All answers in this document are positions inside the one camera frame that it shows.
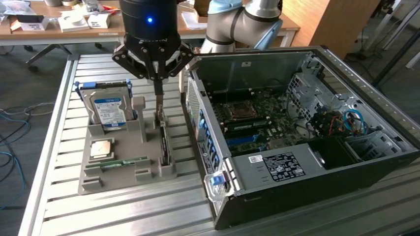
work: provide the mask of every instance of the gray carpet floor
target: gray carpet floor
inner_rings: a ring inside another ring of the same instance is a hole
[[[380,18],[370,20],[368,27],[364,31],[366,35],[372,34],[379,22]],[[387,26],[379,39],[384,37],[391,24],[392,23]],[[382,53],[383,58],[378,59],[376,57],[370,57],[364,61],[350,62],[350,65],[360,74],[363,74],[366,79],[371,80],[363,66],[368,67],[375,60],[370,67],[370,73],[375,77],[412,34],[412,30],[404,30],[390,50]],[[94,43],[68,45],[67,47],[75,54],[100,54],[111,53],[115,43],[103,43],[103,46],[104,49],[102,50],[95,48]],[[44,46],[34,46],[34,48],[39,51],[44,48]],[[388,74],[388,77],[391,75],[394,76],[382,86],[382,89],[391,101],[396,103],[396,105],[416,122],[420,122],[420,63],[414,69],[407,69],[403,66],[419,51],[420,41],[402,58],[400,62]],[[55,49],[35,63],[35,65],[40,68],[40,71],[32,73],[27,70],[24,62],[35,53],[36,52],[27,52],[23,46],[16,46],[7,56],[0,56],[0,108],[3,109],[14,106],[27,107],[42,102],[54,101],[56,98],[67,55],[63,51]],[[51,106],[44,107],[39,110],[39,112],[48,109],[51,109]],[[24,119],[26,116],[14,116],[14,118]],[[32,117],[30,133],[18,142],[11,144],[20,159],[23,172],[30,185],[34,181],[48,123],[50,115]],[[16,127],[19,127],[19,125],[20,123],[10,122],[0,118],[0,134],[7,136]],[[7,148],[0,146],[0,151],[7,151]],[[0,156],[0,165],[4,163],[4,160],[4,156]],[[4,176],[7,171],[7,168],[0,168],[0,178]],[[10,178],[0,183],[0,206],[14,199],[20,192],[20,175],[18,170],[15,170]],[[0,236],[18,235],[28,195],[30,187],[26,190],[24,195],[12,204],[16,208],[0,210]]]

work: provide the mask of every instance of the aluminum extrusion table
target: aluminum extrusion table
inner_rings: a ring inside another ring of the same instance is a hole
[[[135,79],[112,62],[111,55],[70,57],[20,236],[396,235],[420,225],[420,161],[415,161],[370,189],[215,231],[180,106],[178,78],[164,85],[164,109],[179,177],[79,196],[88,117],[72,84],[126,79],[132,79],[135,96],[146,96],[146,116],[151,116],[155,94],[146,80]]]

